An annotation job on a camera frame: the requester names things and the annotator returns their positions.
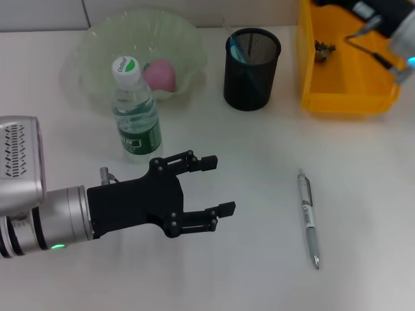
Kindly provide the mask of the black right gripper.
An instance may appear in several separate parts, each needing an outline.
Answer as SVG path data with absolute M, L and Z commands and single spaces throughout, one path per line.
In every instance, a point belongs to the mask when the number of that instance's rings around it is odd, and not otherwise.
M 375 30 L 383 36 L 392 36 L 400 24 L 415 10 L 409 0 L 311 0 L 317 6 L 336 5 L 363 21 L 380 17 Z

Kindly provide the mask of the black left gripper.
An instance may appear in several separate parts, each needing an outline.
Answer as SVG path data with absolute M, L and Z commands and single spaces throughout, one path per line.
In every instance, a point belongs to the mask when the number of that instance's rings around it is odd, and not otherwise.
M 169 238 L 214 232 L 219 218 L 233 216 L 235 202 L 203 211 L 184 212 L 184 195 L 177 175 L 217 168 L 215 155 L 201 157 L 192 150 L 155 158 L 141 178 L 88 188 L 93 237 L 144 224 L 156 225 Z

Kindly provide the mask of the green plastic wrapper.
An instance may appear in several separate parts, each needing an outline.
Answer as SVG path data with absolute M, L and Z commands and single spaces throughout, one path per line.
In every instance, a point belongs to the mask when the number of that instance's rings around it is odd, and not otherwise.
M 316 63 L 324 63 L 328 60 L 332 52 L 336 51 L 336 46 L 334 44 L 325 44 L 324 42 L 315 41 L 315 56 L 314 61 Z

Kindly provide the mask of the clear green-label water bottle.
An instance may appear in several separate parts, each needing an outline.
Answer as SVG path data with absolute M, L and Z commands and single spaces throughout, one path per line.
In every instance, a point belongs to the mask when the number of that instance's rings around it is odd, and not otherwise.
M 139 62 L 131 56 L 116 58 L 112 111 L 125 152 L 135 158 L 153 156 L 162 143 L 160 120 L 153 92 Z

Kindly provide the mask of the silver retractable pen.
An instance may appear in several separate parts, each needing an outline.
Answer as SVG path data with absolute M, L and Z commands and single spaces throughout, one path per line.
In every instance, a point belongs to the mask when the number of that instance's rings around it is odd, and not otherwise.
M 301 199 L 302 214 L 305 223 L 305 235 L 309 249 L 311 262 L 316 270 L 320 269 L 320 249 L 316 232 L 314 217 L 314 204 L 311 190 L 311 183 L 302 169 L 298 173 L 298 188 Z

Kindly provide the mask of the pink peach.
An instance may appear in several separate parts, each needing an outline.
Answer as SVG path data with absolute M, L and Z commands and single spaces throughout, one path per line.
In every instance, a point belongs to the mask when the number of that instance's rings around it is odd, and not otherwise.
M 147 63 L 143 69 L 143 78 L 153 91 L 176 91 L 176 73 L 172 63 L 166 59 Z

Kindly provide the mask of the light blue scissors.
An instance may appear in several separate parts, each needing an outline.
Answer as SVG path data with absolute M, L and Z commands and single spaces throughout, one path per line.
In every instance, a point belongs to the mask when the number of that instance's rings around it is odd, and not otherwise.
M 231 55 L 238 61 L 245 65 L 249 65 L 250 68 L 246 73 L 247 77 L 250 79 L 251 83 L 255 87 L 255 90 L 259 95 L 264 95 L 264 90 L 261 87 L 260 81 L 257 75 L 252 71 L 254 63 L 250 60 L 250 57 L 246 50 L 243 48 L 242 43 L 240 42 L 237 36 L 233 34 L 230 35 L 230 51 Z

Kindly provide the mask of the black mesh pen holder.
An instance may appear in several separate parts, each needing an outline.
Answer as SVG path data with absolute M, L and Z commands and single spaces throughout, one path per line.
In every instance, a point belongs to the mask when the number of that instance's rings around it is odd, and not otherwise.
M 255 111 L 270 100 L 281 43 L 271 32 L 244 28 L 225 44 L 223 97 L 233 108 Z

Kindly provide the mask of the translucent green fruit bowl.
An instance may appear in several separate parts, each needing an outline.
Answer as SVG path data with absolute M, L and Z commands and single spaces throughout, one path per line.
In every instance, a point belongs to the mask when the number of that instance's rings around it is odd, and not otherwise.
M 141 67 L 170 61 L 176 91 L 155 91 L 157 102 L 187 93 L 208 62 L 200 31 L 184 18 L 154 8 L 126 11 L 85 31 L 65 59 L 60 86 L 70 105 L 109 115 L 115 87 L 112 63 L 120 56 L 134 57 Z

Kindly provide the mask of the yellow plastic bin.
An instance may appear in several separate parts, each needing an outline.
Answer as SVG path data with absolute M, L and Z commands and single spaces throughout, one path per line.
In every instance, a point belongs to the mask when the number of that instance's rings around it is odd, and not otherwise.
M 299 0 L 296 57 L 302 108 L 321 115 L 384 113 L 398 99 L 400 87 L 372 57 L 344 42 L 363 26 L 338 6 Z M 334 44 L 324 63 L 316 63 L 315 41 Z

